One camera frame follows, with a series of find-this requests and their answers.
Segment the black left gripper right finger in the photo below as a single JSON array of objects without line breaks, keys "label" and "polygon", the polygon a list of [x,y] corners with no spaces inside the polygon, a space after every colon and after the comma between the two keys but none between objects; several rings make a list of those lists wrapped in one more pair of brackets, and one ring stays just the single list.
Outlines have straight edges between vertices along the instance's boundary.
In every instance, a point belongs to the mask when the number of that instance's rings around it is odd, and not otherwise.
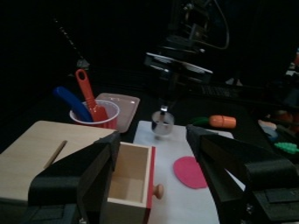
[{"label": "black left gripper right finger", "polygon": [[185,139],[220,224],[299,222],[299,173],[287,158],[192,125],[185,127]]}]

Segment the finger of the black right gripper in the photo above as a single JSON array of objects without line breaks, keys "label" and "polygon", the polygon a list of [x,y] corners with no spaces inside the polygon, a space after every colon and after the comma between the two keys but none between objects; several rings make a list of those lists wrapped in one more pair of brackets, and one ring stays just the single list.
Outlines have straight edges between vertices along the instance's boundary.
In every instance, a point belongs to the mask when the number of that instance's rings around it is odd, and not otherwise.
[{"label": "finger of the black right gripper", "polygon": [[157,94],[163,111],[169,111],[179,98],[177,73],[161,73],[159,77]]}]

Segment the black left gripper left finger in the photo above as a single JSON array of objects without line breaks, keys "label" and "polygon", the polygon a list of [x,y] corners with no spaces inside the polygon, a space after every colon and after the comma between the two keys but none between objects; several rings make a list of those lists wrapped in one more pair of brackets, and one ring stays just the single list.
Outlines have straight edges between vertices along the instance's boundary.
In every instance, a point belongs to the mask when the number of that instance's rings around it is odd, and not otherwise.
[{"label": "black left gripper left finger", "polygon": [[27,224],[104,224],[120,135],[112,132],[33,178]]}]

